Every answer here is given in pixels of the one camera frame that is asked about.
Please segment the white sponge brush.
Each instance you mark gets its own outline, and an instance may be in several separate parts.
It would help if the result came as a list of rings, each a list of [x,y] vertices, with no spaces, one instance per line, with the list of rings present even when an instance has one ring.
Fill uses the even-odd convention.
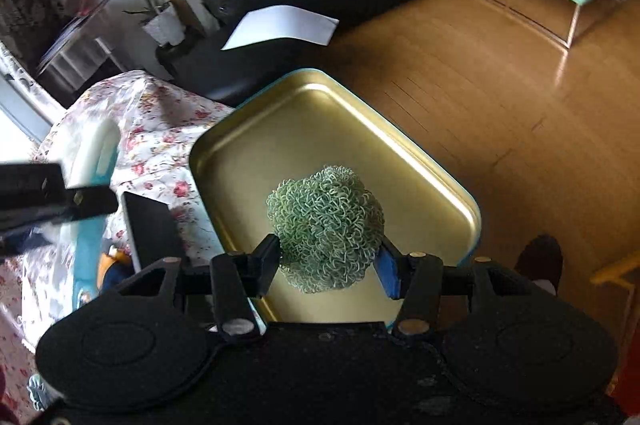
[[[72,169],[70,187],[87,189],[105,186],[115,207],[105,215],[92,216],[61,227],[61,241],[70,245],[74,254],[72,309],[76,310],[99,294],[98,267],[106,216],[118,208],[117,196],[111,190],[120,141],[120,130],[109,118],[86,122],[82,126],[80,145]]]

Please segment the floral tablecloth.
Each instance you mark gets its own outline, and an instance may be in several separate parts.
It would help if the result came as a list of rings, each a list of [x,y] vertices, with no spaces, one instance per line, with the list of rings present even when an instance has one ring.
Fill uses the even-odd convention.
[[[168,205],[194,263],[221,253],[196,192],[188,160],[195,140],[231,107],[187,92],[141,70],[89,88],[44,138],[32,158],[70,172],[87,129],[103,119],[119,128],[111,187]],[[27,382],[36,371],[36,341],[70,311],[74,252],[44,245],[1,266],[1,420],[26,424],[36,414]]]

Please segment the white paper sheet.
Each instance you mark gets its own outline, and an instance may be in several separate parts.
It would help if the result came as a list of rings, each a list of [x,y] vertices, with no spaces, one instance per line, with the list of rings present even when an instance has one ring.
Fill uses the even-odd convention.
[[[294,39],[327,46],[338,24],[340,21],[337,18],[279,4],[244,15],[221,50],[277,39]]]

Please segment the orange navy fabric pouch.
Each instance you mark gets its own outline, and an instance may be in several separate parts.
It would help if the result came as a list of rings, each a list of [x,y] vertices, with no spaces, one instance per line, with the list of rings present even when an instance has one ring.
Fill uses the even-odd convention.
[[[123,249],[111,246],[100,257],[96,285],[100,292],[104,292],[133,275],[134,265],[130,256]]]

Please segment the potted plant white pot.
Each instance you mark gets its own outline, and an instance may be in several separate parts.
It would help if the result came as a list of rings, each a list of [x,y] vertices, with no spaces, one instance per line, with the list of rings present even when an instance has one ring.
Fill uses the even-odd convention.
[[[180,20],[172,0],[143,0],[144,6],[125,10],[138,19],[140,27],[159,47],[175,47],[186,38],[186,26]]]

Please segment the green curly scrunchie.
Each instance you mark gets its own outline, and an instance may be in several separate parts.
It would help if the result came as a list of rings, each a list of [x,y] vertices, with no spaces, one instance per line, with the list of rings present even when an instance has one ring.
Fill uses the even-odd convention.
[[[384,237],[383,208],[345,166],[286,179],[267,197],[285,280],[305,294],[348,289],[366,276]]]

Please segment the dark side table with magazines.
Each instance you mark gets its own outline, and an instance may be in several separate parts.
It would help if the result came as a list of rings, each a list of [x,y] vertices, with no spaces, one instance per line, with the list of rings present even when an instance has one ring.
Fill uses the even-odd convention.
[[[101,0],[87,15],[68,23],[38,64],[37,81],[64,107],[98,81],[131,68],[119,47],[110,2]]]

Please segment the black triangular glasses case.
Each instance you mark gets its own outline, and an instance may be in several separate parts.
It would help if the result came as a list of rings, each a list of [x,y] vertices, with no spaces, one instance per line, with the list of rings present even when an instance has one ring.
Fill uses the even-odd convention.
[[[131,192],[122,193],[120,199],[134,271],[167,257],[186,258],[167,204]]]

